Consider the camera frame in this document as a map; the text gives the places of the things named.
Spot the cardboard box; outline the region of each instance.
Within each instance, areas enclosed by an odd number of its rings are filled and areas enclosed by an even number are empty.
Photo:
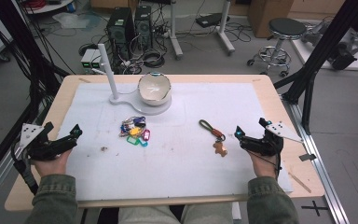
[[[138,0],[90,0],[91,7],[97,9],[108,9],[115,7],[130,7],[132,13],[138,6]]]
[[[269,21],[285,18],[294,0],[253,0],[249,6],[248,21],[255,37],[269,37]]]

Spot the pants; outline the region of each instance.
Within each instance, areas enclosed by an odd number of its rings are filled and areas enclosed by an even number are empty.
[[[119,224],[232,224],[232,203],[186,205],[181,221],[169,206],[120,208]]]

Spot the computer tower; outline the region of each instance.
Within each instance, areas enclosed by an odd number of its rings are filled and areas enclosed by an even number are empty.
[[[132,13],[129,7],[115,7],[106,30],[115,55],[120,54],[124,60],[132,58],[135,47],[135,28],[132,20]]]
[[[135,30],[138,35],[139,49],[153,48],[152,8],[151,6],[138,6],[135,11]]]

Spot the person's left hand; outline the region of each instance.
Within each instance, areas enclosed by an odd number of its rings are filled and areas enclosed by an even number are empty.
[[[66,162],[68,161],[71,150],[65,151],[60,157],[54,161],[33,161],[36,171],[40,174],[40,177],[45,175],[65,175],[66,174]]]

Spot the lamp base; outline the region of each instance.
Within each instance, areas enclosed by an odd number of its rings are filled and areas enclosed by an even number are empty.
[[[142,101],[138,91],[131,93],[117,93],[118,98],[115,99],[113,94],[110,95],[109,101],[112,105],[130,105],[136,111],[144,115],[158,115],[168,110],[172,103],[172,98],[162,105],[148,105]]]

